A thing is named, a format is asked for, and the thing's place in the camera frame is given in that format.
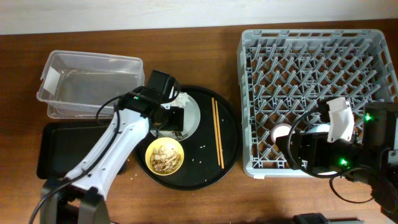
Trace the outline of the white round plate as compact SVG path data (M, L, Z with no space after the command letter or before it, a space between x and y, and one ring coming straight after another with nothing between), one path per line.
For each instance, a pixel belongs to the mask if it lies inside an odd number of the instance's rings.
M167 137L173 138L177 141L182 141L186 138L189 138L197 130L197 127L200 124L200 108L198 106L198 103L190 95L189 100L190 102L183 107L184 124L182 132L151 130L150 133L153 136L157 136L159 138ZM162 104L162 106L165 109L169 109L171 107L171 103L165 103Z

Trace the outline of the light blue plastic cup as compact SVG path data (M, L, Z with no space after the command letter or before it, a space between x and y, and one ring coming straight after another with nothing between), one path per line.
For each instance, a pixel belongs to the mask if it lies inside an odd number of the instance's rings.
M307 131L307 133L328 133L330 130L329 124L319 124Z

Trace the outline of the pink plastic cup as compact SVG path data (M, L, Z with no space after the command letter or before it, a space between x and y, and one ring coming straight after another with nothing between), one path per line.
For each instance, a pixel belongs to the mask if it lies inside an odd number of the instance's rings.
M292 128L291 125L286 124L286 123L280 123L280 124L275 125L271 129L272 142L276 143L277 138L288 135L291 128Z

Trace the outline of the white napkin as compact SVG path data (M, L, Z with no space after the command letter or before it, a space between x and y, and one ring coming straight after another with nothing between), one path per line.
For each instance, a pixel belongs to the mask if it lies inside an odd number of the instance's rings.
M176 107L179 107L179 108L183 108L189 102L190 102L189 95L187 93L180 92L178 94L178 96L176 97L176 99L174 99L171 102L171 106L176 106Z

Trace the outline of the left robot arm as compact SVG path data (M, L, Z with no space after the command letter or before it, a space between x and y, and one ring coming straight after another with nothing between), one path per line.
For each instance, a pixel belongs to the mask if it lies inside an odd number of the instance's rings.
M106 197L133 149L152 129L183 130L183 109L170 105L180 89L173 76L153 70L147 85L112 98L106 131L64 178L44 183L30 223L111 223Z

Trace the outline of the yellow bowl with food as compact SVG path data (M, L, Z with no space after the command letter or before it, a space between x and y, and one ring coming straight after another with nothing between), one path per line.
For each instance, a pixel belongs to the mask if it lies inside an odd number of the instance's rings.
M166 176L181 168L184 156L183 147L178 141L172 138L158 138L147 147L145 162L152 173Z

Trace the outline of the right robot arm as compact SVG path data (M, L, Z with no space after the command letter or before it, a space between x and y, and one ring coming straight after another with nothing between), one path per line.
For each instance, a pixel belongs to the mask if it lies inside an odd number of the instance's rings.
M329 130L298 132L298 124L314 113L329 123ZM301 115L275 144L293 170L328 179L330 185L337 177L369 185L381 212L397 221L397 103L366 104L362 141L358 142L349 101L343 97L323 100Z

